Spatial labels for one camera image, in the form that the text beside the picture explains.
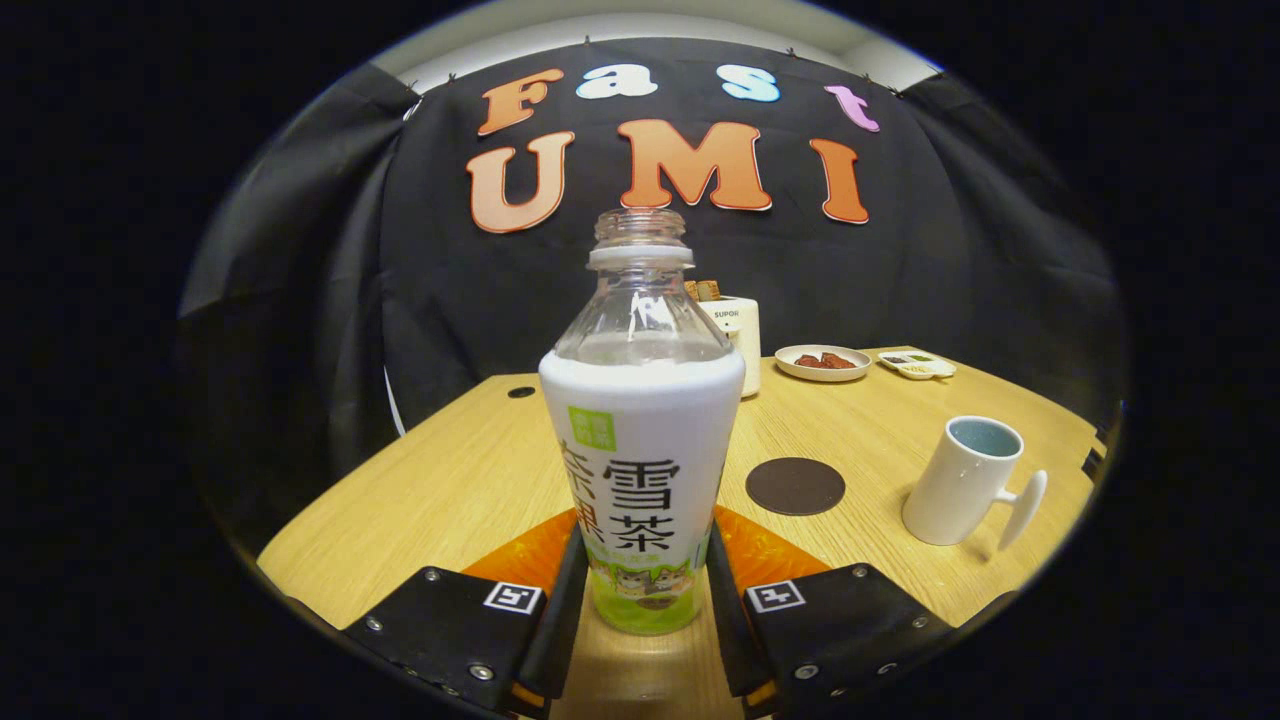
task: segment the plastic bottle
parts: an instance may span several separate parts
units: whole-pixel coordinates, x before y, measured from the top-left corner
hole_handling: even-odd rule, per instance
[[[701,606],[703,565],[742,356],[684,287],[692,251],[666,209],[600,215],[599,284],[539,364],[611,625],[662,634]]]

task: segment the wall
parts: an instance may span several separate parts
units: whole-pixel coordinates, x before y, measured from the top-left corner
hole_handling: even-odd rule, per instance
[[[847,40],[850,47],[845,56],[795,37],[723,19],[659,13],[608,13],[558,19],[502,32],[416,64],[413,55],[421,56],[429,53],[426,47],[430,44],[410,38],[375,58],[374,63],[396,74],[417,92],[426,92],[448,82],[449,73],[462,77],[504,60],[582,42],[584,36],[590,36],[593,41],[625,37],[698,37],[769,47],[780,53],[791,47],[801,58],[855,74],[865,73],[881,85],[899,90],[905,90],[914,82],[934,74],[936,70],[931,65],[909,50],[860,26],[842,22],[847,27],[840,37]],[[425,37],[428,33],[438,33],[439,29],[439,27],[430,28],[420,35]],[[792,27],[792,31],[812,35],[801,26]],[[814,36],[814,40],[828,47],[835,44],[831,36]],[[867,51],[860,51],[863,46],[868,46]]]

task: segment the small white plate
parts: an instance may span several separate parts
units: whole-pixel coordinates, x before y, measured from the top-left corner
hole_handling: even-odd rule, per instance
[[[838,355],[852,363],[855,366],[831,369],[796,365],[796,360],[799,360],[801,355],[813,355],[814,357],[822,360],[823,352]],[[838,345],[792,345],[778,350],[773,354],[773,357],[778,361],[778,368],[782,368],[782,372],[800,379],[818,380],[819,383],[842,383],[845,380],[854,380],[865,375],[867,370],[872,366],[870,355],[849,347],[840,347]]]
[[[923,350],[895,350],[892,352],[881,352],[881,363],[888,368],[893,368],[902,377],[911,378],[913,380],[927,380],[929,378],[950,378],[956,374],[956,366],[946,360],[942,360],[932,352],[924,352]]]

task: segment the blue letter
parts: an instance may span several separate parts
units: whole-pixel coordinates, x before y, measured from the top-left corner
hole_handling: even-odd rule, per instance
[[[721,87],[739,100],[755,100],[758,102],[773,102],[782,96],[773,76],[760,68],[746,65],[721,65],[716,68],[716,74],[727,79]]]

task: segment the food on plate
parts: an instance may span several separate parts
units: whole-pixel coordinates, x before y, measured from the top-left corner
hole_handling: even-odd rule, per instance
[[[804,368],[820,368],[823,370],[845,370],[858,366],[835,352],[823,352],[822,359],[813,355],[801,355],[794,364]]]
[[[858,366],[858,365],[854,365],[852,363],[850,363],[849,360],[845,360],[840,355],[836,355],[835,352],[823,352],[822,354],[822,365],[824,368],[832,368],[835,370],[842,370],[845,368],[856,368]]]

